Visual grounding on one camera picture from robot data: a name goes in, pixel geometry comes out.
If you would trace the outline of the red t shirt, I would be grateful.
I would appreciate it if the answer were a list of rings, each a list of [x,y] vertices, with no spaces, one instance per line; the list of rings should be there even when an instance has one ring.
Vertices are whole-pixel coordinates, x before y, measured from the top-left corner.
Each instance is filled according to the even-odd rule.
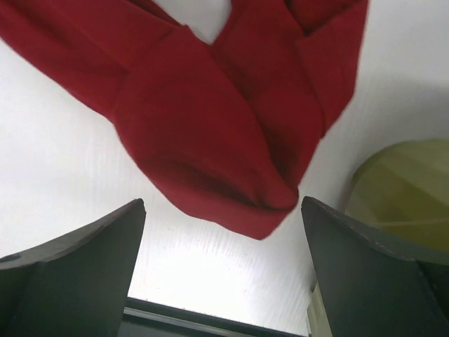
[[[1,38],[110,120],[179,210],[268,237],[354,94],[367,1],[233,1],[207,44],[153,1],[2,1]]]

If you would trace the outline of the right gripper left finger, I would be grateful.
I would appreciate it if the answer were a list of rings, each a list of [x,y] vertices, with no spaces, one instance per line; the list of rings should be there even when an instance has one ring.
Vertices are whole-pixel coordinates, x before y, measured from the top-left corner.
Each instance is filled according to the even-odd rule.
[[[135,199],[1,258],[1,335],[117,336],[145,218]]]

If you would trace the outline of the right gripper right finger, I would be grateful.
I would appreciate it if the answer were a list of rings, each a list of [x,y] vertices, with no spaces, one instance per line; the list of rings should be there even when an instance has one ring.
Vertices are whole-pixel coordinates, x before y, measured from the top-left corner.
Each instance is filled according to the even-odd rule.
[[[313,197],[302,200],[301,211],[333,336],[448,335],[448,253]]]

